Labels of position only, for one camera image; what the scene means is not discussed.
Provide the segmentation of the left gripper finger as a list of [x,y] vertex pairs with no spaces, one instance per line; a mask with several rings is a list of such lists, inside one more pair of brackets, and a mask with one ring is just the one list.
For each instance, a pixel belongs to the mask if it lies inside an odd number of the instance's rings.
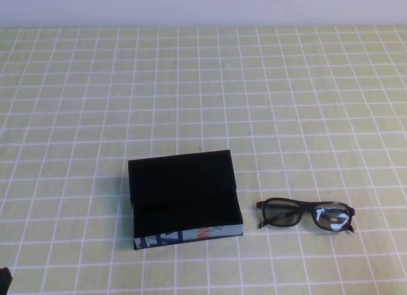
[[13,277],[9,268],[0,268],[0,294],[7,294]]

